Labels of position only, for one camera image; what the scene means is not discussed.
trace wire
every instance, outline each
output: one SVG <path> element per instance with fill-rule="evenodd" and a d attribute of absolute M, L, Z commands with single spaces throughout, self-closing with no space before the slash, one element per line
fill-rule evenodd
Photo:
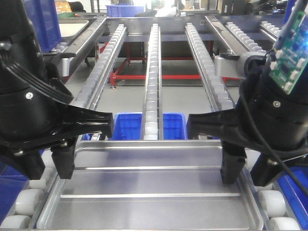
<path fill-rule="evenodd" d="M 58 79 L 51 79 L 51 85 L 49 85 L 20 66 L 17 62 L 11 60 L 8 57 L 7 52 L 1 52 L 0 55 L 2 59 L 2 66 L 7 71 L 9 71 L 21 81 L 29 84 L 41 94 L 62 104 L 69 104 L 73 100 L 74 97 L 72 93 Z"/>
<path fill-rule="evenodd" d="M 271 148 L 271 146 L 266 142 L 266 140 L 263 138 L 262 134 L 258 130 L 254 119 L 249 111 L 248 103 L 245 99 L 244 92 L 243 92 L 244 85 L 240 85 L 240 99 L 243 103 L 243 106 L 245 108 L 245 111 L 248 115 L 249 122 L 253 128 L 253 132 L 258 137 L 259 141 L 263 144 L 263 146 L 269 151 L 269 153 L 272 155 L 272 157 L 278 162 L 278 164 L 282 167 L 282 169 L 290 176 L 290 178 L 295 182 L 295 184 L 298 185 L 298 187 L 303 191 L 303 193 L 308 197 L 308 189 L 299 181 L 299 179 L 296 177 L 296 175 L 291 171 L 291 169 L 281 160 L 281 158 L 278 156 L 278 154 Z"/>

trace screw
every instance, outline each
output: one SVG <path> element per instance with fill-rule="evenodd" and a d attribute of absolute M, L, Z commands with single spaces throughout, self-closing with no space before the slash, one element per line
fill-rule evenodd
<path fill-rule="evenodd" d="M 276 108 L 279 108 L 281 106 L 281 103 L 279 101 L 275 100 L 273 102 L 273 106 L 276 107 Z"/>
<path fill-rule="evenodd" d="M 26 99 L 31 100 L 33 98 L 33 93 L 32 92 L 28 92 L 26 94 Z"/>
<path fill-rule="evenodd" d="M 268 164 L 269 165 L 273 165 L 273 166 L 276 166 L 276 165 L 278 165 L 278 163 L 277 163 L 277 161 L 274 161 L 274 160 L 272 160 L 272 159 L 268 159 Z"/>
<path fill-rule="evenodd" d="M 21 155 L 23 155 L 23 154 L 24 154 L 24 151 L 23 151 L 23 150 L 20 150 L 20 151 L 14 153 L 14 156 L 21 156 Z"/>
<path fill-rule="evenodd" d="M 64 140 L 64 142 L 61 143 L 60 146 L 61 146 L 62 148 L 65 148 L 65 147 L 68 146 L 68 142 L 67 142 L 66 140 Z"/>

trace electronic component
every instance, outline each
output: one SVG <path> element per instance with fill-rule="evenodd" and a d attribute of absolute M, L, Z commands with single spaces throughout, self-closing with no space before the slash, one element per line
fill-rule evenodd
<path fill-rule="evenodd" d="M 289 95 L 308 63 L 308 17 L 299 12 L 293 23 L 293 36 L 286 38 L 270 63 L 270 77 Z"/>
<path fill-rule="evenodd" d="M 282 57 L 282 55 L 283 55 L 283 51 L 282 50 L 278 50 L 276 52 L 276 59 L 280 59 Z"/>
<path fill-rule="evenodd" d="M 271 62 L 271 63 L 270 63 L 270 69 L 271 69 L 271 70 L 276 70 L 277 67 L 278 67 L 277 62 Z"/>

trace stainless steel tray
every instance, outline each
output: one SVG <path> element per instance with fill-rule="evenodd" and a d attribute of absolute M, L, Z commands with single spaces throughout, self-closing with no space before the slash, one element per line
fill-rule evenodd
<path fill-rule="evenodd" d="M 69 42 L 73 40 L 88 24 L 88 20 L 59 20 L 62 41 Z"/>
<path fill-rule="evenodd" d="M 218 141 L 80 142 L 38 229 L 261 230 L 244 174 L 220 179 Z"/>

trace gray floor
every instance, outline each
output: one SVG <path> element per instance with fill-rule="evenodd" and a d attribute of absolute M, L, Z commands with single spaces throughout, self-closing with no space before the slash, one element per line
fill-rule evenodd
<path fill-rule="evenodd" d="M 91 65 L 95 64 L 94 60 L 90 60 Z M 165 63 L 163 70 L 165 73 L 172 74 L 174 70 L 183 69 L 185 73 L 191 71 L 195 74 L 191 61 L 187 61 L 185 65 L 184 61 L 175 61 Z M 128 66 L 125 70 L 137 72 L 143 71 L 143 66 L 139 63 Z M 85 63 L 82 63 L 75 74 L 69 79 L 66 86 L 76 96 L 83 83 L 87 79 L 91 68 L 87 67 Z M 231 96 L 235 101 L 238 98 L 238 88 L 228 88 Z M 99 105 L 98 111 L 112 112 L 114 115 L 119 112 L 141 112 L 144 97 L 144 80 L 122 80 L 117 82 L 115 90 L 110 88 L 110 84 L 107 84 L 103 89 L 103 94 Z M 193 80 L 168 80 L 163 84 L 163 112 L 170 113 L 184 113 L 186 118 L 189 114 L 200 114 L 210 112 L 210 106 L 205 94 L 205 90 L 202 87 L 201 81 Z"/>

